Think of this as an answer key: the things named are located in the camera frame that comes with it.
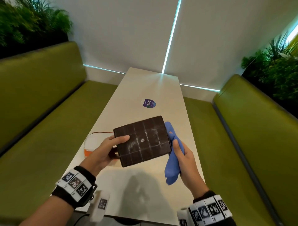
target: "green bench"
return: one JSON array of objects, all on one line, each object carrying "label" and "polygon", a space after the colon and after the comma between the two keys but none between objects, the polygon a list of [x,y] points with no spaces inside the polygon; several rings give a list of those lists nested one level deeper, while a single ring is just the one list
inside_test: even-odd
[{"label": "green bench", "polygon": [[0,223],[19,223],[49,197],[117,88],[85,79],[75,42],[0,61],[0,148],[81,85],[1,156]]},{"label": "green bench", "polygon": [[[85,82],[74,42],[1,60],[0,79],[0,150],[14,144],[0,158],[0,223],[19,223],[49,197],[117,86]],[[297,225],[297,120],[239,75],[213,103],[184,101],[205,181],[236,223],[273,226],[274,209]]]}]

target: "person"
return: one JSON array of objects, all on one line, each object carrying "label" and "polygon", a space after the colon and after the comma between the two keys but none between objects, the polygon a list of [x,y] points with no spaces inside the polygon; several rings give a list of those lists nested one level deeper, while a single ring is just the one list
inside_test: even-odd
[{"label": "person", "polygon": [[[113,146],[124,143],[129,140],[129,136],[108,137],[93,153],[84,159],[80,164],[81,167],[88,170],[93,176],[97,176],[113,159],[117,156],[111,152]],[[201,178],[197,169],[195,158],[192,151],[184,144],[184,153],[182,153],[178,141],[173,141],[173,149],[178,158],[180,166],[180,176],[185,186],[191,191],[194,197],[194,203],[215,195],[210,191]],[[71,218],[74,208],[63,199],[52,195],[43,203],[30,217],[25,219],[20,226],[64,226]],[[234,220],[229,217],[223,221],[212,224],[214,226],[233,226],[236,225]]]}]

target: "green foliage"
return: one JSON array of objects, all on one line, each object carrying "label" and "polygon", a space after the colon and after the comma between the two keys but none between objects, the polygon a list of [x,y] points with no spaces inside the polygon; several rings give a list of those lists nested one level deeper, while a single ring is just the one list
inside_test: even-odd
[{"label": "green foliage", "polygon": [[269,47],[242,59],[245,76],[255,77],[259,82],[274,88],[273,96],[298,103],[298,57],[297,43],[288,45],[287,34],[271,40]]},{"label": "green foliage", "polygon": [[17,0],[16,5],[0,0],[0,45],[8,41],[26,43],[30,33],[71,32],[72,22],[65,10],[55,9],[45,0]]}]

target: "person's right hand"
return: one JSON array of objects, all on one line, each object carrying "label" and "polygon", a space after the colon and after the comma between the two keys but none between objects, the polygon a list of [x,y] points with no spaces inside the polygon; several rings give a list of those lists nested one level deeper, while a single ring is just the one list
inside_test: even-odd
[{"label": "person's right hand", "polygon": [[185,186],[191,191],[193,197],[196,199],[209,191],[209,188],[199,174],[193,152],[183,142],[182,144],[184,147],[184,154],[179,147],[178,141],[173,141],[173,149],[175,155],[177,156],[181,170],[180,177]]}]

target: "blue microfiber cloth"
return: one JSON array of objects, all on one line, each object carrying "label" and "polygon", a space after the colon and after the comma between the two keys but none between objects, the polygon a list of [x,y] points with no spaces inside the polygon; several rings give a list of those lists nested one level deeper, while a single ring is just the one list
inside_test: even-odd
[{"label": "blue microfiber cloth", "polygon": [[175,181],[178,179],[178,175],[180,173],[178,159],[177,159],[174,149],[173,149],[173,141],[178,140],[179,147],[180,147],[181,151],[183,152],[183,154],[184,154],[184,147],[182,145],[181,140],[177,137],[171,123],[165,122],[164,124],[167,128],[167,133],[168,133],[168,136],[169,136],[169,139],[171,142],[171,146],[172,146],[172,151],[169,154],[169,160],[168,160],[166,168],[164,170],[164,175],[167,178],[166,183],[168,185],[171,185],[171,184],[175,183]]}]

